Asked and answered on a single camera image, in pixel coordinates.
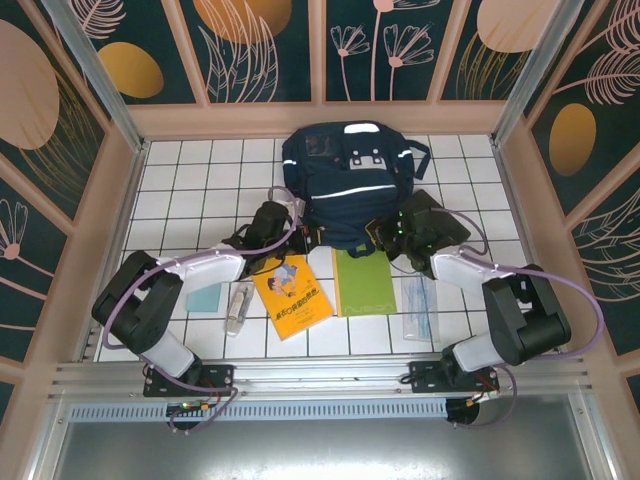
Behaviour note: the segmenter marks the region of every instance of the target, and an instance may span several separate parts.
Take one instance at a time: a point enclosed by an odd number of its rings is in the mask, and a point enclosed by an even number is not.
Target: metal base plate
[[[233,386],[233,365],[204,365],[198,386],[216,388]],[[206,397],[207,394],[194,392],[174,385],[160,375],[155,369],[147,370],[147,377],[142,395],[147,398],[165,397]],[[222,397],[228,397],[229,393],[222,393]]]
[[[469,373],[459,379],[455,386],[449,385],[440,362],[411,362],[409,374],[412,375],[411,390],[413,393],[470,393],[489,389],[480,378],[486,380],[495,390],[500,389],[498,375],[493,368],[486,367]]]

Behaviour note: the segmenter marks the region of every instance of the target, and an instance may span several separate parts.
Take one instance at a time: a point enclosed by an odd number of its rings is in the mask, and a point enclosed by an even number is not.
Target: navy blue backpack
[[[411,148],[424,153],[417,169]],[[285,185],[306,202],[304,224],[320,245],[352,257],[375,252],[365,227],[398,210],[430,159],[426,145],[369,121],[310,125],[282,146]]]

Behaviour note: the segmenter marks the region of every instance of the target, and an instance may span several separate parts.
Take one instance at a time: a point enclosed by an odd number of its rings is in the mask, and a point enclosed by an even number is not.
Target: yellow book
[[[267,260],[256,289],[281,339],[295,335],[333,315],[333,308],[302,255]]]

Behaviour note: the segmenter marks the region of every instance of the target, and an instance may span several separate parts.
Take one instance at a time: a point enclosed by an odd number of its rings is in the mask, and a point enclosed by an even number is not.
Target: small bottle
[[[243,282],[238,285],[236,291],[233,293],[231,305],[227,313],[226,324],[227,335],[230,337],[235,337],[240,333],[255,289],[256,287],[252,282]]]

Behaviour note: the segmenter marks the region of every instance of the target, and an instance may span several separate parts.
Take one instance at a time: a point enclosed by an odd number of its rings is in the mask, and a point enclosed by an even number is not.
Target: backpack strap
[[[420,165],[418,165],[418,170],[416,170],[416,178],[422,180],[424,178],[424,174],[427,172],[429,160],[431,160],[431,151],[424,143],[420,143],[415,140],[407,140],[407,143],[411,148],[424,152],[424,156],[422,157],[422,160],[420,160]]]
[[[368,255],[371,255],[372,253],[375,253],[376,246],[371,243],[371,240],[367,240],[365,243],[363,243],[363,245],[367,248],[361,249],[360,247],[362,247],[362,245],[360,245],[356,248],[350,248],[349,250],[347,250],[347,253],[349,254],[349,256],[351,256],[351,258],[366,257]]]

